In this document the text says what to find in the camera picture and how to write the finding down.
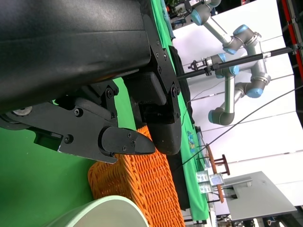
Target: black rod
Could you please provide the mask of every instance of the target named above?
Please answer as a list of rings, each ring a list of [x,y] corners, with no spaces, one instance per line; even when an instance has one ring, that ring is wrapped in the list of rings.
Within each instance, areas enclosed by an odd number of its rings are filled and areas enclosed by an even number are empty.
[[[281,54],[284,54],[284,53],[290,53],[292,51],[294,51],[293,48],[284,47],[284,48],[281,48],[281,49],[270,51],[270,57],[274,57],[274,56],[281,55]],[[235,60],[232,60],[232,61],[227,61],[227,62],[223,62],[223,63],[220,63],[220,64],[216,64],[214,66],[211,66],[210,69],[211,70],[224,69],[224,68],[228,68],[228,67],[235,66],[235,65],[245,64],[247,62],[258,61],[260,59],[263,59],[263,57],[264,57],[264,55],[262,53],[259,53],[259,54],[255,54],[255,55],[252,55],[252,56],[247,56],[247,57],[238,58],[238,59],[235,59]],[[199,76],[199,75],[202,75],[202,74],[205,74],[205,73],[206,73],[206,70],[201,69],[201,70],[196,70],[196,71],[185,73],[183,75],[178,76],[177,78],[178,78],[178,80],[182,80],[182,79],[187,79],[187,78],[191,78],[191,77],[196,77],[196,76]]]

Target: white wall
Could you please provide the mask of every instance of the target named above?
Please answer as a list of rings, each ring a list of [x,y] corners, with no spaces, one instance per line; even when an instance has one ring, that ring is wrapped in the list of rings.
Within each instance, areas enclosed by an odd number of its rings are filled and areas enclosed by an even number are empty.
[[[285,47],[280,27],[276,0],[257,0],[214,16],[229,33],[246,24],[262,35],[264,52]],[[178,49],[184,70],[193,60],[223,52],[222,44],[203,26],[194,24],[174,31],[173,44]],[[245,56],[241,48],[227,60]],[[244,97],[235,106],[235,119],[231,126],[270,100],[294,89],[294,76],[287,54],[267,59],[266,67],[272,81],[258,99]],[[236,82],[249,82],[249,71],[240,72]],[[201,75],[188,79],[193,98],[221,80]],[[193,117],[201,127],[206,143],[210,143],[231,126],[223,127],[208,121],[208,112],[224,102],[224,82],[205,91],[192,102]],[[231,176],[263,171],[284,193],[293,205],[303,205],[303,175],[300,160],[303,153],[303,130],[295,113],[294,92],[262,108],[211,145],[214,157],[225,154]]]

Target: universal robot arm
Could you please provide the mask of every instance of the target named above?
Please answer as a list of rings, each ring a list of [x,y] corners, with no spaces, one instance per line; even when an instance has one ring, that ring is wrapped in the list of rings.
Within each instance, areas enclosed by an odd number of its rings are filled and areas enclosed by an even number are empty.
[[[223,44],[223,50],[229,54],[235,54],[241,46],[246,49],[248,56],[262,53],[259,33],[253,32],[246,25],[241,25],[232,36],[229,36],[211,17],[211,10],[220,2],[220,0],[215,0],[209,1],[208,4],[198,5],[191,13],[192,20],[199,26],[205,26]],[[235,103],[244,95],[259,98],[264,87],[269,84],[271,78],[267,74],[264,59],[241,66],[240,69],[244,68],[251,70],[250,83],[235,84],[234,77],[238,74],[239,67],[216,72],[219,77],[225,77],[225,103],[209,112],[208,118],[211,123],[229,125],[234,119]]]

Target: black cable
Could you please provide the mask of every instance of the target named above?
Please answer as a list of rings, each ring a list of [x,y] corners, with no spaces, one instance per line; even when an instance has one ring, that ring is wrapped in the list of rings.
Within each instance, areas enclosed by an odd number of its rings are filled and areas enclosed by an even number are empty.
[[[222,80],[222,81],[220,81],[219,83],[215,84],[214,86],[212,86],[212,87],[210,87],[210,88],[208,88],[208,89],[205,89],[205,90],[199,92],[195,97],[193,97],[192,99],[190,99],[189,101],[186,102],[186,111],[185,111],[185,113],[183,114],[183,117],[182,117],[182,120],[181,120],[181,127],[182,127],[183,124],[184,124],[185,115],[186,115],[186,113],[188,112],[188,103],[190,103],[191,101],[193,101],[195,98],[197,98],[197,96],[199,96],[199,95],[202,94],[203,92],[208,91],[208,90],[210,90],[210,89],[213,89],[215,86],[217,86],[217,85],[223,83],[224,81],[225,81],[225,80]]]
[[[242,120],[240,120],[239,122],[235,123],[232,127],[230,127],[228,130],[226,130],[225,132],[223,132],[220,136],[218,136],[216,139],[214,139],[213,141],[211,141],[208,145],[211,145],[212,143],[214,143],[216,140],[218,140],[220,137],[222,137],[223,135],[225,135],[227,132],[229,132],[230,130],[232,130],[234,127],[236,127],[238,124],[240,124],[242,121],[244,121],[246,118],[250,117],[251,115],[253,115],[255,112],[257,112],[258,110],[262,109],[264,106],[267,106],[268,104],[276,101],[277,99],[283,97],[283,96],[286,96],[288,95],[289,93],[293,92],[293,91],[296,91],[296,90],[299,90],[303,88],[303,85],[302,86],[299,86],[291,91],[288,91],[280,96],[278,96],[277,98],[274,98],[273,100],[269,101],[268,103],[265,103],[263,106],[259,107],[258,109],[254,110],[253,112],[251,112],[250,114],[248,114],[246,117],[244,117]],[[199,154],[203,149],[205,149],[206,147],[202,148],[201,150],[199,150],[197,153],[195,153],[191,158],[189,158],[187,161],[185,161],[184,163],[182,163],[181,165],[179,165],[175,170],[177,171],[180,167],[182,167],[183,165],[185,165],[187,162],[189,162],[191,159],[193,159],[197,154]]]

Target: metal bracket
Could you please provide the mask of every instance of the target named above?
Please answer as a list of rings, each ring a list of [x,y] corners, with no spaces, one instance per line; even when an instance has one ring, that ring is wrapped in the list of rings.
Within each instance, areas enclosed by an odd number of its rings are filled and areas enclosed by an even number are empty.
[[[155,152],[153,142],[147,137],[117,127],[114,114],[114,95],[118,93],[116,85],[107,81],[90,86],[56,100],[58,105],[52,102],[38,104],[32,106],[26,115],[13,111],[4,114],[2,119],[7,124],[19,122],[35,132],[36,144],[98,161],[114,163],[115,153],[135,155]],[[76,94],[89,97],[96,103],[74,96]]]

